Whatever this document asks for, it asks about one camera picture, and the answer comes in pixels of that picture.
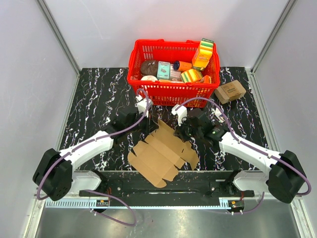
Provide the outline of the brown cardboard box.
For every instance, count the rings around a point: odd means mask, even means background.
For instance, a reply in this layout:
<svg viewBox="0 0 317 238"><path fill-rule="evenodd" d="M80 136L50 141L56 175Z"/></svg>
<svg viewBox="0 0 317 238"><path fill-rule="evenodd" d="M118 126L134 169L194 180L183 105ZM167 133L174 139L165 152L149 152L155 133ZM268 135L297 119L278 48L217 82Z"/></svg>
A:
<svg viewBox="0 0 317 238"><path fill-rule="evenodd" d="M199 157L190 142L173 135L174 129L158 120L158 129L139 141L128 154L128 162L153 186L163 188L173 181L179 169L189 163L195 169Z"/></svg>

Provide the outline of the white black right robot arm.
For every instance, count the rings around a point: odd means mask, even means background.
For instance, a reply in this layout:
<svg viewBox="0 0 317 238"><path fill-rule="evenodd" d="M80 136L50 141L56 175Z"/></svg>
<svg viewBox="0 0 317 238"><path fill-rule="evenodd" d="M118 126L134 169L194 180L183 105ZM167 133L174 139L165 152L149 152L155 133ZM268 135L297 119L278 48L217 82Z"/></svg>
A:
<svg viewBox="0 0 317 238"><path fill-rule="evenodd" d="M178 126L174 135L183 142L195 139L213 150L234 155L258 168L258 171L235 170L219 182L216 192L238 196L244 191L268 192L283 203L291 203L305 183L306 175L297 156L287 150L272 151L254 144L229 130L228 126L214 124L199 108L187 110L176 105L172 114Z"/></svg>

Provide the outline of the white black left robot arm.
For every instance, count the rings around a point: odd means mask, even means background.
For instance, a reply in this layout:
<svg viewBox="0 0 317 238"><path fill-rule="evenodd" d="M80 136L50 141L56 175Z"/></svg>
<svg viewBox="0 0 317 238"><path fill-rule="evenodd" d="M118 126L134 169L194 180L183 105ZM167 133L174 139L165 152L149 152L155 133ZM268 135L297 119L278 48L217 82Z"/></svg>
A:
<svg viewBox="0 0 317 238"><path fill-rule="evenodd" d="M77 172L76 169L119 145L127 135L140 132L147 136L157 127L149 113L122 111L95 135L79 144L60 151L47 150L32 178L38 186L37 199L58 201L73 192L104 195L109 191L105 176L97 170Z"/></svg>

